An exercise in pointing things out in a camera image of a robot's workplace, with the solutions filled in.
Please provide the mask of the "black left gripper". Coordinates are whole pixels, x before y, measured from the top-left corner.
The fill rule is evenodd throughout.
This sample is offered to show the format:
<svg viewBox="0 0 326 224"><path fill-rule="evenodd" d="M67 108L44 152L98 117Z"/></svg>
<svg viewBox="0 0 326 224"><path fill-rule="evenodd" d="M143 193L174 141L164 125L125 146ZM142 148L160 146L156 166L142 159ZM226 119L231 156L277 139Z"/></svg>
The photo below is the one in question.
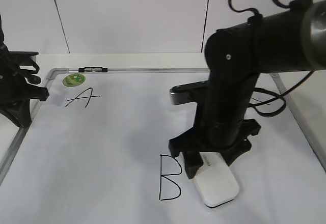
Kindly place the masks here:
<svg viewBox="0 0 326 224"><path fill-rule="evenodd" d="M19 128L31 125L30 99L46 101L48 89L31 85L24 78L1 76L1 114Z"/></svg>

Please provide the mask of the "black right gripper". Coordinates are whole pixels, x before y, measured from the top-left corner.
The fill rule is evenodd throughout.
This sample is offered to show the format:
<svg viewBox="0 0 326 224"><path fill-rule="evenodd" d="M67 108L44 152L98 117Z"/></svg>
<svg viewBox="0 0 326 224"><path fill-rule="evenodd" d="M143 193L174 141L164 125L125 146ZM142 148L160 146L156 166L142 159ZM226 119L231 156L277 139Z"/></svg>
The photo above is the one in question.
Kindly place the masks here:
<svg viewBox="0 0 326 224"><path fill-rule="evenodd" d="M173 157L184 152L184 169L187 177L193 179L204 163L199 152L219 152L227 166L230 166L238 157L251 150L248 136L258 135L260 129L261 126L254 119L243 120L235 127L192 127L170 139L169 150Z"/></svg>

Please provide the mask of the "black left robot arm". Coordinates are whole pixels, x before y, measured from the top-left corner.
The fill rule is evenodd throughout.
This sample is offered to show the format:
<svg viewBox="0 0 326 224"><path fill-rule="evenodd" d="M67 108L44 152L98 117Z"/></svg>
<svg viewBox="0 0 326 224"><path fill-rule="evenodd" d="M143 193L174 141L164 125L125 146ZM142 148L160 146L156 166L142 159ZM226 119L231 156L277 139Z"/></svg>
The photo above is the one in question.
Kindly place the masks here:
<svg viewBox="0 0 326 224"><path fill-rule="evenodd" d="M32 123L30 101L43 102L49 97L46 87L40 87L40 68L35 51L9 51L1 31L1 114L19 128Z"/></svg>

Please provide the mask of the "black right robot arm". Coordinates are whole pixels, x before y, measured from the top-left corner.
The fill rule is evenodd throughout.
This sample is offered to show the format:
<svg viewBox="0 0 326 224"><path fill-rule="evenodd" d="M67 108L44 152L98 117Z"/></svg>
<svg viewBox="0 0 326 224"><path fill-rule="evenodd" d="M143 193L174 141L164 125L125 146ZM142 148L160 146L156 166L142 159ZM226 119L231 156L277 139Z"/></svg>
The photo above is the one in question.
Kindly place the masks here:
<svg viewBox="0 0 326 224"><path fill-rule="evenodd" d="M325 1L293 0L272 16L219 29L205 45L207 81L172 87L175 105L196 103L192 128L169 140L172 157L182 155L192 179L203 165L202 152L220 153L227 165L251 149L249 136L260 131L246 110L256 109L252 94L262 73L325 69Z"/></svg>

